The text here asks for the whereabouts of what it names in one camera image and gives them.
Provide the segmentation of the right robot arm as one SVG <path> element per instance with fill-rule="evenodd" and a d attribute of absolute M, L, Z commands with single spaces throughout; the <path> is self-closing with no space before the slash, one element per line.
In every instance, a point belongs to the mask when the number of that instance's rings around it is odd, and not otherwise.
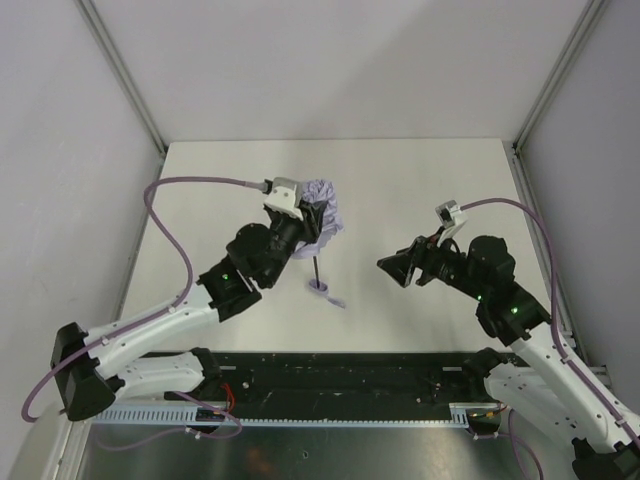
<path fill-rule="evenodd" d="M 485 333 L 530 370 L 520 372 L 491 348 L 474 354 L 469 370 L 490 397 L 559 447 L 571 447 L 577 478 L 638 478 L 638 415 L 616 399 L 565 341 L 554 340 L 549 313 L 516 282 L 515 260 L 503 239 L 479 236 L 462 253 L 419 236 L 377 265 L 402 287 L 440 280 L 477 300 L 476 317 Z"/>

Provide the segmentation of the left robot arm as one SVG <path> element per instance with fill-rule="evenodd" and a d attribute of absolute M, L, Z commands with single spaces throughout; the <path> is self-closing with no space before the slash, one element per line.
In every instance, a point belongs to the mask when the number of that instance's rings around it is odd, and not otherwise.
<path fill-rule="evenodd" d="M 94 417 L 126 397 L 211 387 L 220 368 L 206 348 L 153 357 L 160 343 L 224 322 L 256 304 L 278 281 L 299 245 L 318 241 L 327 204 L 300 201 L 292 210 L 266 202 L 270 223 L 243 226 L 222 260 L 187 279 L 186 290 L 158 312 L 89 331 L 77 323 L 55 338 L 51 371 L 71 421 Z"/>

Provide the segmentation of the lavender folding umbrella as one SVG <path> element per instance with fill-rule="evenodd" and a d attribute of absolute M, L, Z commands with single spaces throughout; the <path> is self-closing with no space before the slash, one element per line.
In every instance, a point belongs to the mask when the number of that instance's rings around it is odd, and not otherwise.
<path fill-rule="evenodd" d="M 346 303 L 342 299 L 330 295 L 328 285 L 321 280 L 319 274 L 321 250 L 327 246 L 332 238 L 344 230 L 344 223 L 338 211 L 335 187 L 329 180 L 308 180 L 302 184 L 302 199 L 310 204 L 321 203 L 324 206 L 322 226 L 319 238 L 313 243 L 299 243 L 292 258 L 294 260 L 311 259 L 314 275 L 307 282 L 308 289 L 331 305 L 345 309 Z"/>

